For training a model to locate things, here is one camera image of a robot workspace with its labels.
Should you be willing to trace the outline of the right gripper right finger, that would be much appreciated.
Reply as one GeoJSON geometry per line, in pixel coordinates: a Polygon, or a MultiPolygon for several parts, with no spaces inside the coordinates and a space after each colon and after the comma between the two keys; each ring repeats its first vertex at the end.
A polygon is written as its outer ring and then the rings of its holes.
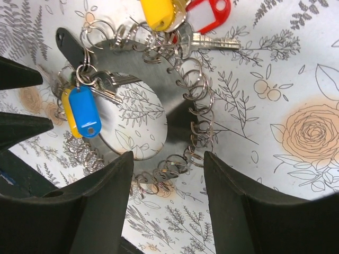
{"type": "Polygon", "coordinates": [[[338,194],[287,195],[211,152],[203,168],[217,253],[338,253],[338,194]]]}

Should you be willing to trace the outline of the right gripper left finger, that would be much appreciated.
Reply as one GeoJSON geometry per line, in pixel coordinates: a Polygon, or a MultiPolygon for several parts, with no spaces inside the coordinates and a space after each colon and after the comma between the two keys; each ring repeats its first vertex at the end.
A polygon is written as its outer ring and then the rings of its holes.
{"type": "Polygon", "coordinates": [[[1,253],[118,253],[133,173],[125,152],[102,169],[56,188],[10,151],[1,171],[23,179],[1,193],[1,253]]]}

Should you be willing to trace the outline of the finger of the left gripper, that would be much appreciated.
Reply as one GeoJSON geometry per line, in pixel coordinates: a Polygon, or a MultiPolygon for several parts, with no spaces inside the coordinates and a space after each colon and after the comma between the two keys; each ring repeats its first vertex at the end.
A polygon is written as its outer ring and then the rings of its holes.
{"type": "Polygon", "coordinates": [[[1,112],[1,151],[52,129],[48,118],[1,112]]]}
{"type": "Polygon", "coordinates": [[[43,78],[38,71],[4,57],[1,57],[0,75],[1,90],[43,84],[43,78]]]}

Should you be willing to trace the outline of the yellow key tag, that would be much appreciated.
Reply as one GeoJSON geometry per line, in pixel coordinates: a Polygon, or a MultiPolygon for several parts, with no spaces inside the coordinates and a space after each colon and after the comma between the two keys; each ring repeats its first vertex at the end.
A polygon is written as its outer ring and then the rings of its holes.
{"type": "Polygon", "coordinates": [[[154,31],[165,31],[174,20],[172,0],[140,0],[148,26],[154,31]]]}
{"type": "Polygon", "coordinates": [[[70,95],[71,89],[65,89],[62,92],[61,95],[61,102],[65,111],[65,115],[66,115],[66,119],[68,121],[69,127],[70,127],[70,131],[72,133],[72,135],[75,138],[82,138],[82,135],[79,133],[78,129],[77,129],[77,125],[73,116],[73,112],[70,106],[70,102],[69,102],[69,95],[70,95]]]}

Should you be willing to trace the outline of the black key tag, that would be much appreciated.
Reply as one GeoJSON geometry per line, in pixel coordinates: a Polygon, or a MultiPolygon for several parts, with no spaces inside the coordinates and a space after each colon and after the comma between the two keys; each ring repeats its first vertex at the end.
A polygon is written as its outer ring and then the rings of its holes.
{"type": "Polygon", "coordinates": [[[74,69],[84,63],[84,49],[67,29],[57,29],[56,44],[74,69]]]}

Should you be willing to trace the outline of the blue key tag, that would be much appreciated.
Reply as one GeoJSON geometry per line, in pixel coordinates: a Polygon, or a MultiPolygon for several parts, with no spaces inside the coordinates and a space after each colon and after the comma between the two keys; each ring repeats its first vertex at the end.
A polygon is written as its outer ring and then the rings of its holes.
{"type": "Polygon", "coordinates": [[[102,124],[91,90],[85,86],[72,89],[69,103],[79,133],[85,138],[97,136],[102,124]]]}

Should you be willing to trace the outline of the yellow key tag top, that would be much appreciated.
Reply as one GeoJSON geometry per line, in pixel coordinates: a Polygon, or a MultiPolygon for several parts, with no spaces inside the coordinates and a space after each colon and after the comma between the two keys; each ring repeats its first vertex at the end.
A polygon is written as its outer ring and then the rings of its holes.
{"type": "Polygon", "coordinates": [[[165,31],[174,20],[172,0],[140,0],[148,26],[154,31],[165,31]]]}

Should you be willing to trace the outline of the red key tag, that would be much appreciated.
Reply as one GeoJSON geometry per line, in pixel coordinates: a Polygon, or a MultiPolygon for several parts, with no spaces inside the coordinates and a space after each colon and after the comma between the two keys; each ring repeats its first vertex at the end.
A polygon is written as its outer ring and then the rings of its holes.
{"type": "Polygon", "coordinates": [[[191,25],[193,32],[207,35],[226,22],[231,13],[230,1],[173,1],[174,21],[167,29],[172,43],[180,42],[178,28],[191,25]]]}

